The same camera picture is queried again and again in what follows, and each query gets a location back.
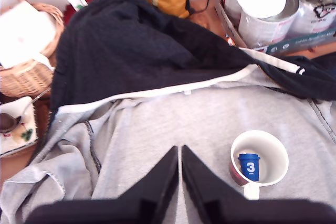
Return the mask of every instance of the cardboard box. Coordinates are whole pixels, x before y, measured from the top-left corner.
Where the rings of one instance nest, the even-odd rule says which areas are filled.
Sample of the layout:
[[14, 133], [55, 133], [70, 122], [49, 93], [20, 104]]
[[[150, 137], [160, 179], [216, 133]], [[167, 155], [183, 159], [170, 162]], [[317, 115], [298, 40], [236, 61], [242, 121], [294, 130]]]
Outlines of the cardboard box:
[[[219, 16], [220, 22], [224, 30], [235, 42], [237, 47], [246, 47], [245, 42], [239, 35], [237, 29], [233, 26], [222, 6], [222, 0], [215, 0], [215, 9]], [[336, 28], [329, 28], [328, 30], [320, 33], [309, 34], [293, 39], [285, 39], [278, 43], [270, 44], [267, 46], [253, 48], [253, 50], [265, 52], [269, 55], [284, 55], [297, 51], [307, 50], [311, 47], [328, 44], [336, 41]]]

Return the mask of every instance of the white mug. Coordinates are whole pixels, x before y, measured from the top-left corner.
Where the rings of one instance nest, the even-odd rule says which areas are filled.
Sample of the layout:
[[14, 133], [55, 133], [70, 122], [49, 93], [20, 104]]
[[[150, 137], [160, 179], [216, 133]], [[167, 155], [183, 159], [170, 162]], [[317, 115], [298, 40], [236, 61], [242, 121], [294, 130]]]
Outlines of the white mug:
[[[241, 153], [258, 154], [259, 181], [254, 182], [241, 173], [238, 157]], [[288, 154], [283, 144], [265, 131], [246, 131], [239, 135], [231, 147], [230, 174], [234, 181], [243, 186], [244, 196], [258, 200], [260, 187], [278, 183], [287, 173]]]

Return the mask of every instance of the blue cup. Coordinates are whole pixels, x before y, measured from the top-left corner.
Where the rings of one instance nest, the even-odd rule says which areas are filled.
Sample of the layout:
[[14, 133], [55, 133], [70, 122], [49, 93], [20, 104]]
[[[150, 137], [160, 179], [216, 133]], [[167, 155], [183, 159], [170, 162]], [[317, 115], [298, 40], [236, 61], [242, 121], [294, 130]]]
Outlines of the blue cup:
[[245, 153], [239, 155], [242, 174], [252, 181], [259, 181], [258, 154]]

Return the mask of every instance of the red fabric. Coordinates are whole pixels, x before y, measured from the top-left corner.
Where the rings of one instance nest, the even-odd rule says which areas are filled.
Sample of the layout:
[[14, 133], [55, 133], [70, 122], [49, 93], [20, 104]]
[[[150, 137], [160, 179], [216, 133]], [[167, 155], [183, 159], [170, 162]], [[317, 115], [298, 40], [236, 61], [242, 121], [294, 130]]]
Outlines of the red fabric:
[[69, 23], [69, 21], [70, 21], [70, 19], [71, 19], [71, 17], [73, 16], [73, 14], [75, 13], [76, 11], [75, 11], [75, 9], [73, 8], [73, 6], [72, 5], [67, 5], [66, 6], [66, 9], [65, 9], [65, 11], [64, 11], [64, 23], [65, 24], [68, 24]]

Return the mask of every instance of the mug handle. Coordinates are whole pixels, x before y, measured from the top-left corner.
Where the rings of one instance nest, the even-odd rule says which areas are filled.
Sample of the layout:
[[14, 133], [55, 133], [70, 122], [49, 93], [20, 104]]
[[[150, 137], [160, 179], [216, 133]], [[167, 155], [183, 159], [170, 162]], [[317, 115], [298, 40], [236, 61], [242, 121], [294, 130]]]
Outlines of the mug handle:
[[243, 185], [244, 197], [248, 200], [258, 200], [260, 194], [260, 187], [256, 183], [247, 183]]

